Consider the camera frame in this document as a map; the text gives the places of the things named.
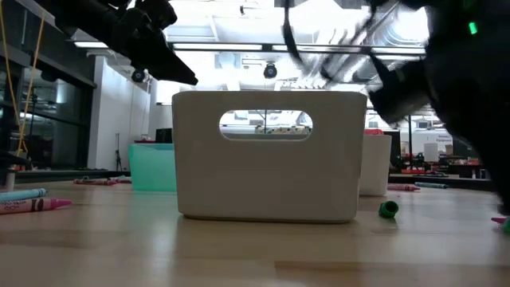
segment desk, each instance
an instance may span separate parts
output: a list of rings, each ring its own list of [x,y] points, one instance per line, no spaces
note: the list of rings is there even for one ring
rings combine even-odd
[[[508,286],[510,237],[488,192],[389,192],[344,225],[203,222],[173,194],[31,183],[68,209],[0,216],[2,287]]]

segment green led light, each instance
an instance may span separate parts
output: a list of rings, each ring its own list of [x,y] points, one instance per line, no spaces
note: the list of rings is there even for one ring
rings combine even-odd
[[[475,22],[469,23],[469,31],[471,32],[472,35],[478,33],[477,24]]]

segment pink crayon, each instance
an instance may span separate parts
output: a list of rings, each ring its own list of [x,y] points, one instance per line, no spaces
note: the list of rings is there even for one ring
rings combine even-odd
[[[389,191],[419,191],[419,187],[415,187],[409,184],[388,184],[387,190]]]
[[[491,220],[499,224],[503,224],[505,221],[507,221],[506,218],[491,218]]]
[[[117,184],[115,180],[105,180],[105,179],[74,179],[74,184],[88,184],[88,185],[108,185],[112,186]]]
[[[71,204],[67,199],[26,199],[0,202],[0,214],[55,210]]]

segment fluorescent light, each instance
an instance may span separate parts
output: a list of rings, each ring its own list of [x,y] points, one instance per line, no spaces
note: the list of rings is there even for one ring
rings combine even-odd
[[[75,41],[74,45],[78,48],[108,49],[106,44],[99,41]]]
[[[298,45],[297,50],[303,53],[350,53],[357,54],[362,52],[361,46],[349,45]],[[287,52],[285,45],[273,45],[273,51]],[[425,49],[419,47],[374,47],[372,52],[375,55],[387,56],[425,56]]]
[[[377,56],[379,60],[383,61],[417,61],[420,60],[420,57],[416,56],[394,56],[394,55],[381,55]]]
[[[424,48],[414,48],[414,47],[375,47],[372,48],[372,52],[374,54],[380,55],[407,55],[407,56],[425,56]]]
[[[212,43],[175,43],[174,49],[176,50],[241,50],[241,51],[262,51],[262,45],[253,44],[212,44]]]
[[[243,65],[263,65],[263,64],[265,64],[265,60],[262,60],[262,59],[242,59],[241,63]]]

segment security camera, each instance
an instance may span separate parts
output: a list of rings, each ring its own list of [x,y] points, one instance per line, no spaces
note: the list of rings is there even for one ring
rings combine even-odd
[[[136,69],[131,75],[131,79],[135,83],[143,83],[145,81],[145,72],[141,69]]]
[[[264,78],[273,79],[278,74],[277,67],[273,63],[268,63],[264,69]]]

